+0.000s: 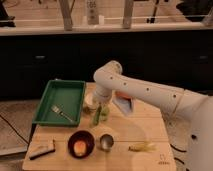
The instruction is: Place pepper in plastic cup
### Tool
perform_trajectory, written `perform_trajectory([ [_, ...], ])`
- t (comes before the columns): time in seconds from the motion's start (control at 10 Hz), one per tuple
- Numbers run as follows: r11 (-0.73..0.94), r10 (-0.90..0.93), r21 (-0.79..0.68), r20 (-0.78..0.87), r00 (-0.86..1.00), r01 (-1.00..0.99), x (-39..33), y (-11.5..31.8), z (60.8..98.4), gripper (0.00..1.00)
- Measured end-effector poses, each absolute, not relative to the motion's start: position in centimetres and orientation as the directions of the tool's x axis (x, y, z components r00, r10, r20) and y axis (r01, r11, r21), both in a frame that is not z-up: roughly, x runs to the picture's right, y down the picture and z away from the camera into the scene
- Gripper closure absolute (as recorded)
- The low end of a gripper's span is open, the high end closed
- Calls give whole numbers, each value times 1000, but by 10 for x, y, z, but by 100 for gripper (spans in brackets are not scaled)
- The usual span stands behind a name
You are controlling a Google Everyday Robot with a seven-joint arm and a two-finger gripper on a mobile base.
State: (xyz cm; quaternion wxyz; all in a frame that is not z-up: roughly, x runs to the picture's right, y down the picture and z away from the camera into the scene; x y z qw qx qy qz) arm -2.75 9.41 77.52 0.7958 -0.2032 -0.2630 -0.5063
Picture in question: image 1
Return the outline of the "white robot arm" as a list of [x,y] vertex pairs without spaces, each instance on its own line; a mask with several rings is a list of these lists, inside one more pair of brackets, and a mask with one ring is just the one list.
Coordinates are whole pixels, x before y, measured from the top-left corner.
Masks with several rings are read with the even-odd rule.
[[110,61],[94,72],[94,97],[108,102],[112,91],[156,106],[190,122],[186,156],[187,171],[213,171],[213,96],[183,88],[126,77],[117,61]]

